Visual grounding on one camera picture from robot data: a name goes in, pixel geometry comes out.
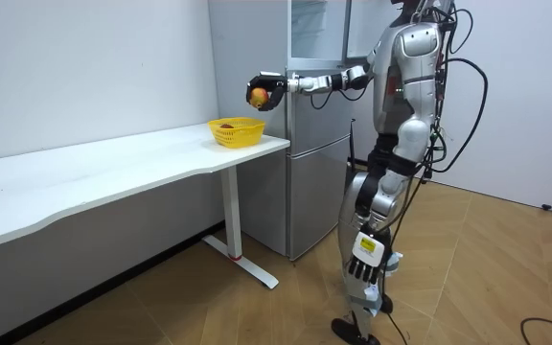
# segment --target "white table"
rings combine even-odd
[[[204,124],[0,158],[0,243],[126,196],[221,171],[227,244],[204,240],[274,288],[276,278],[242,256],[236,165],[288,146],[264,135],[255,146],[227,149]]]

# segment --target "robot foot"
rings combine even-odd
[[[387,294],[382,295],[382,304],[380,305],[380,311],[390,314],[393,312],[393,301],[387,296]]]
[[[350,324],[342,319],[332,320],[332,331],[351,345],[380,345],[378,339],[370,335],[370,339],[365,340],[359,336],[359,329],[354,324]]]

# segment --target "silver refrigerator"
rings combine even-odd
[[[232,0],[208,5],[213,52],[206,54],[214,55],[218,115],[264,120],[264,134],[291,141],[288,150],[238,166],[241,230],[297,259],[336,225],[353,107],[339,93],[321,110],[311,107],[310,97],[287,95],[272,111],[260,112],[246,103],[246,84],[260,71],[305,77],[334,73],[342,64],[346,3]],[[339,51],[323,58],[337,60],[321,59],[325,47]],[[315,104],[326,97],[315,96]]]
[[[310,77],[334,71],[295,73]],[[326,97],[314,96],[315,105]],[[265,132],[289,139],[290,148],[239,167],[242,231],[292,260],[337,223],[350,146],[347,102],[334,93],[327,106],[315,110],[310,97],[289,95],[285,116],[271,118]]]

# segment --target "floor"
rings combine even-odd
[[[19,344],[342,344],[330,330],[348,312],[335,232],[295,263],[242,242],[274,290],[199,243]],[[396,250],[387,291],[408,344],[521,344],[522,318],[552,319],[551,213],[429,183]],[[403,344],[384,315],[373,323],[382,344]],[[552,326],[527,330],[552,344]]]

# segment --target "plastic basket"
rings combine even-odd
[[[229,125],[233,128],[222,128]],[[229,149],[244,148],[259,143],[264,133],[265,121],[251,118],[228,118],[208,123],[217,142]]]

